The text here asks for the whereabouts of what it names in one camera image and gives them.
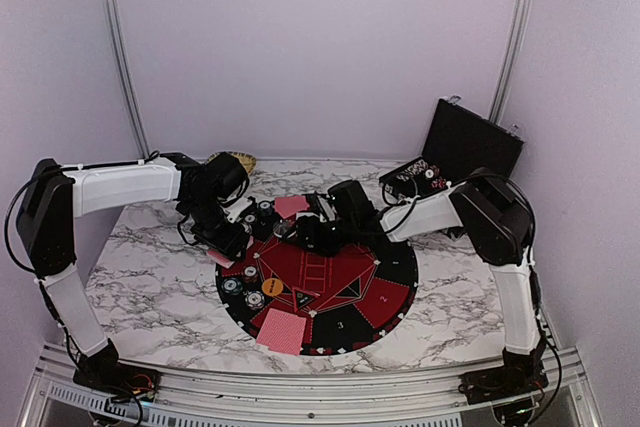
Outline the red playing card deck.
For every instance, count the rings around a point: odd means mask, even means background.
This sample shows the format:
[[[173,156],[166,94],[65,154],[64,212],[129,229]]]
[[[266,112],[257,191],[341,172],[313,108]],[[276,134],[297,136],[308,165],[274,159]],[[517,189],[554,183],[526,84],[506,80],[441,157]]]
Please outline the red playing card deck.
[[[219,265],[221,268],[229,269],[234,264],[233,260],[226,258],[224,255],[214,249],[209,249],[207,251],[207,255],[214,263]]]

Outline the clear round dealer button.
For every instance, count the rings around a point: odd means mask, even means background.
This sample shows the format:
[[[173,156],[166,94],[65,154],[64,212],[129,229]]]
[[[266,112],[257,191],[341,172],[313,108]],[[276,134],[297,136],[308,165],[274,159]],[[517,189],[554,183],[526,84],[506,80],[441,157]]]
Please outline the clear round dealer button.
[[[273,228],[273,235],[278,239],[288,239],[295,234],[295,222],[283,219],[277,222]]]

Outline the dealt red card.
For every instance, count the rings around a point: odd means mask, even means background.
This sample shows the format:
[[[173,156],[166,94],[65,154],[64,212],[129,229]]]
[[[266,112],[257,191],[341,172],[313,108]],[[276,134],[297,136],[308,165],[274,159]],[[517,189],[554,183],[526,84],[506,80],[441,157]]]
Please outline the dealt red card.
[[[260,328],[256,342],[269,349],[287,350],[295,337],[295,315],[271,309]]]
[[[302,348],[307,320],[304,317],[292,316],[286,324],[285,352],[298,355]]]
[[[306,212],[309,203],[304,195],[278,197],[274,200],[274,210],[283,219],[288,219],[299,212]]]

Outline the small orange black chip pile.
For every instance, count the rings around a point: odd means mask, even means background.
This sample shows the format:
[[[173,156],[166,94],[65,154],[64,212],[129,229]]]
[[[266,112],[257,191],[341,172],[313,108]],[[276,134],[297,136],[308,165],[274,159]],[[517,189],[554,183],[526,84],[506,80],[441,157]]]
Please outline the small orange black chip pile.
[[[259,279],[259,270],[256,266],[249,265],[244,268],[242,278],[246,283],[254,283]]]

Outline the black triangular button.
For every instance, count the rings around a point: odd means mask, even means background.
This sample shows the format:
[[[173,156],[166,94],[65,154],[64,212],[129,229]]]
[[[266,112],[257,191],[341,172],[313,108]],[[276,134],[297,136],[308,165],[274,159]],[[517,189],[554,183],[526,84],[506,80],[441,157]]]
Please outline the black triangular button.
[[[313,303],[317,299],[317,297],[317,293],[305,291],[303,289],[294,287],[292,289],[293,310],[295,312],[301,311],[304,307],[308,306],[310,303]]]

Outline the orange round blind button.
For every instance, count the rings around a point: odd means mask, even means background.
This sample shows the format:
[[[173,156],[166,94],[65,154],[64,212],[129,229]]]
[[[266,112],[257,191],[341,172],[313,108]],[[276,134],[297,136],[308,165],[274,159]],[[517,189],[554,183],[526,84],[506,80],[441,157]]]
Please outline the orange round blind button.
[[[277,297],[284,290],[283,282],[275,277],[266,279],[261,286],[262,292],[268,297]]]

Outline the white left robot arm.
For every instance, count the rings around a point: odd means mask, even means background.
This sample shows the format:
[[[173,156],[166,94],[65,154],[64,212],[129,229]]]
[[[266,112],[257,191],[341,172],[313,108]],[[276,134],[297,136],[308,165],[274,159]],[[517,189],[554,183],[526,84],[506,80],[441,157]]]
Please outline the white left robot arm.
[[[230,209],[248,186],[245,167],[228,152],[206,162],[179,152],[154,152],[138,160],[94,164],[44,158],[14,194],[4,236],[14,229],[27,256],[15,263],[34,276],[56,322],[82,354],[92,357],[86,373],[102,390],[119,391],[127,377],[123,365],[103,353],[110,350],[110,341],[78,270],[78,243],[85,237],[80,228],[130,205],[169,202],[191,222],[194,244],[239,261],[250,234]]]

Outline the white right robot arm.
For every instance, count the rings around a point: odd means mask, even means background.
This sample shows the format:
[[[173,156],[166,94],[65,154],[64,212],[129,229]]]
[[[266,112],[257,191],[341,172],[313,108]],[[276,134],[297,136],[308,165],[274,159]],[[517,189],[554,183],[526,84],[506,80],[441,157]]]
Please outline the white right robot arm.
[[[430,195],[415,194],[381,210],[355,180],[313,195],[312,210],[297,215],[285,237],[331,257],[348,243],[402,243],[450,228],[462,229],[489,266],[505,325],[505,350],[528,355],[539,344],[538,297],[531,281],[535,216],[518,186],[486,168]]]

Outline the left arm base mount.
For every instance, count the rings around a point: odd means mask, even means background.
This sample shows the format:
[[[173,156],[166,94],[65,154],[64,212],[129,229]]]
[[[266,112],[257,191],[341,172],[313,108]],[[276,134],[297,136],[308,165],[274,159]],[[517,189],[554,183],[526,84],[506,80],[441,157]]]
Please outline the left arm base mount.
[[[107,345],[94,355],[81,353],[75,362],[73,381],[78,385],[113,393],[122,400],[129,394],[144,401],[153,401],[156,396],[160,373],[122,363],[111,340],[107,340]]]

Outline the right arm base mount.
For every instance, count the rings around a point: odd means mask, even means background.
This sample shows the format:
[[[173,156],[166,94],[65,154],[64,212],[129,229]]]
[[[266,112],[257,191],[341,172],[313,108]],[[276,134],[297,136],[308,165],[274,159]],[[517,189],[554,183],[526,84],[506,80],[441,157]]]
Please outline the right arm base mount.
[[[462,374],[458,391],[470,405],[541,391],[549,385],[543,372],[545,348],[545,340],[541,339],[526,355],[504,349],[501,366]]]

